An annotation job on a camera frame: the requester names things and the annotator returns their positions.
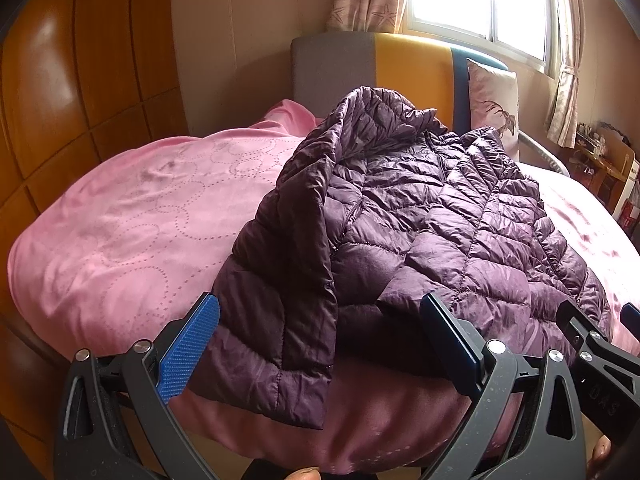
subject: pink fabric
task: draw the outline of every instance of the pink fabric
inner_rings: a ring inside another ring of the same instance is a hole
[[[14,301],[35,332],[71,358],[87,346],[123,352],[181,317],[230,253],[283,163],[316,120],[284,101],[251,128],[175,137],[123,153],[74,184],[12,247]],[[614,343],[637,353],[620,326],[640,304],[640,256],[577,182],[530,166],[549,216],[594,269],[616,313]],[[325,428],[304,430],[205,400],[188,389],[170,406],[188,430],[252,458],[339,474],[381,471],[437,450],[468,401],[447,381],[338,358]],[[510,405],[495,437],[503,442]]]

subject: throw pillow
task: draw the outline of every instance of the throw pillow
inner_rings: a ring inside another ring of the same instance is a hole
[[[504,151],[520,160],[518,150],[518,80],[515,72],[466,60],[469,70],[471,129],[492,126],[500,133]]]

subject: wooden table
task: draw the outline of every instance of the wooden table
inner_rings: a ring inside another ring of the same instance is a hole
[[[607,175],[612,176],[618,181],[616,183],[616,186],[618,186],[619,183],[622,183],[622,186],[625,185],[626,176],[619,170],[617,170],[608,160],[602,158],[601,156],[594,155],[580,144],[576,144],[575,147],[579,152],[587,156],[587,158],[593,163],[593,165],[598,168],[598,171],[595,175],[593,175],[591,183],[589,184],[589,191],[591,191],[592,195],[594,195],[596,198],[598,197],[600,186],[602,186],[602,183],[604,182],[604,179]],[[614,194],[612,193],[612,197],[609,202],[615,202],[613,198]],[[611,211],[609,212],[613,213],[613,209],[615,208],[615,206],[615,203],[609,203],[607,204],[607,210],[611,209]]]

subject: beige wall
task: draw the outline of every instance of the beige wall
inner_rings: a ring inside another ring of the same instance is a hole
[[[324,30],[333,0],[172,0],[191,134],[251,124],[291,97],[289,45]]]
[[[249,124],[290,97],[289,44],[324,29],[333,0],[172,0],[180,87],[190,131]],[[607,121],[640,151],[640,41],[613,0],[584,0],[578,118]],[[520,127],[546,146],[555,84],[502,58],[518,74]],[[539,164],[523,150],[525,162]]]

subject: wooden desk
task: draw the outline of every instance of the wooden desk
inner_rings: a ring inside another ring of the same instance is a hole
[[[580,144],[575,145],[577,151],[585,155],[593,165],[598,169],[593,178],[591,179],[591,183],[589,184],[589,191],[591,191],[592,195],[596,198],[598,197],[598,193],[600,192],[600,186],[604,182],[604,179],[607,175],[612,176],[618,182],[615,184],[616,187],[624,187],[626,182],[626,176],[618,171],[608,160],[605,160],[601,156],[593,155],[589,150],[580,146]],[[609,203],[607,203],[607,210],[610,213],[613,213],[613,210],[616,207],[616,203],[618,202],[618,198],[620,197],[619,193],[611,193],[611,197],[609,199]]]

